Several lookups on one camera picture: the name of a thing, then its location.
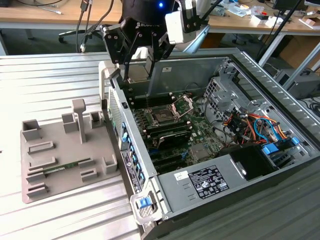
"blue cable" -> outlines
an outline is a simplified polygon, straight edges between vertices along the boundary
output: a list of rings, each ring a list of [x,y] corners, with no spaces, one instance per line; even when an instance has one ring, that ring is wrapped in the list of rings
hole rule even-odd
[[[254,121],[254,124],[253,124],[254,131],[255,131],[255,133],[256,133],[258,136],[260,136],[261,138],[265,139],[266,142],[269,143],[268,139],[267,139],[265,136],[261,135],[261,134],[258,132],[258,129],[257,129],[257,121],[258,121],[259,119],[265,120],[265,121],[270,125],[270,127],[271,127],[271,129],[272,129],[272,131],[273,131],[273,134],[275,135],[276,139],[278,139],[278,141],[281,141],[281,140],[282,140],[281,136],[277,133],[277,131],[275,130],[275,128],[274,128],[274,126],[272,125],[272,123],[271,123],[268,119],[265,119],[265,118],[263,118],[263,117],[257,118],[257,119]]]

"corrugated metal table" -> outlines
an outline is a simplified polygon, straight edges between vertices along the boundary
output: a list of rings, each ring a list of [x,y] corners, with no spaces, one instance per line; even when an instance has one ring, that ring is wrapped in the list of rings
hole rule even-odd
[[[30,204],[21,196],[21,121],[60,121],[71,99],[99,109],[98,63],[106,53],[0,59],[0,238],[140,239],[121,175]]]
[[[59,121],[70,111],[73,98],[84,98],[88,112],[99,109],[97,66],[108,58],[88,53],[0,59],[0,237],[140,238],[121,176],[30,204],[24,204],[20,194],[21,121]],[[320,161],[162,239],[319,240],[319,236]]]

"chair wheel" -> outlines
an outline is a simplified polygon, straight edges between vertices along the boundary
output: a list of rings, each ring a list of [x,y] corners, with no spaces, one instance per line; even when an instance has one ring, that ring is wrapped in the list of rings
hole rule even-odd
[[[65,43],[65,41],[64,41],[64,37],[62,36],[62,37],[59,37],[59,42],[61,43],[61,44],[64,44]]]

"sticker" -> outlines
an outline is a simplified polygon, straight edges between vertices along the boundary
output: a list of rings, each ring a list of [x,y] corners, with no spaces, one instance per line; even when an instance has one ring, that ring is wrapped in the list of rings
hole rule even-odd
[[[187,179],[189,177],[188,171],[181,171],[181,172],[175,173],[174,177],[177,181],[182,180],[182,179]]]
[[[191,172],[188,176],[201,199],[206,199],[229,189],[216,165]]]
[[[142,187],[137,178],[135,166],[131,163],[129,153],[127,150],[125,150],[125,151],[122,151],[121,154],[122,154],[122,159],[125,163],[125,168],[131,183],[131,187],[136,194],[140,193],[142,190]]]
[[[172,69],[172,67],[164,67],[164,68],[162,68],[162,72],[168,73],[168,72],[171,72],[171,69]]]

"open computer chassis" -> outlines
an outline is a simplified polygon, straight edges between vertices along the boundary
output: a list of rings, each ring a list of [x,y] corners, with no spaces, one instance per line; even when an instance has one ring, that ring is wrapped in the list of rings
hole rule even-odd
[[[318,120],[245,52],[174,52],[151,79],[143,64],[130,65],[129,84],[119,69],[99,66],[110,76],[105,113],[142,238],[240,202],[320,158]]]

